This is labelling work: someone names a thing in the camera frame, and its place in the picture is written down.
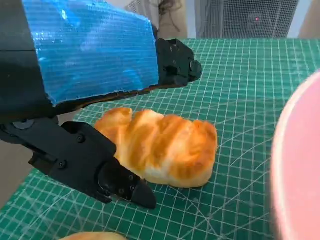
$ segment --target pink container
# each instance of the pink container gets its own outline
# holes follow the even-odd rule
[[[319,240],[320,72],[293,94],[272,144],[271,200],[278,237]]]

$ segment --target bread piece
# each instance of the bread piece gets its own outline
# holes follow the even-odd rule
[[[114,232],[79,232],[60,240],[126,240]]]
[[[180,188],[200,187],[212,175],[218,136],[207,121],[119,107],[94,126],[117,146],[120,164],[147,181]]]

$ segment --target golden brown crust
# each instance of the golden brown crust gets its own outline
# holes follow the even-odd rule
[[[207,121],[145,109],[107,111],[95,126],[117,146],[120,164],[149,182],[199,187],[210,178],[218,148],[217,130]]]
[[[60,240],[126,240],[114,232],[78,232]]]

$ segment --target table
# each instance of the table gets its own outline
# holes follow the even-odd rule
[[[213,175],[201,188],[150,184],[158,204],[102,204],[33,170],[0,211],[0,239],[59,239],[81,231],[141,240],[273,239],[269,166],[281,111],[320,67],[319,40],[185,39],[202,63],[185,88],[91,105],[75,117],[94,124],[111,108],[152,109],[207,120],[218,131]]]

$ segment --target bolt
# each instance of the bolt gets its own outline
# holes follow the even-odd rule
[[[67,166],[67,161],[63,160],[63,161],[59,162],[58,169],[64,169],[66,166]]]
[[[85,136],[82,134],[79,134],[78,137],[76,138],[76,141],[80,144],[82,144],[86,140]]]

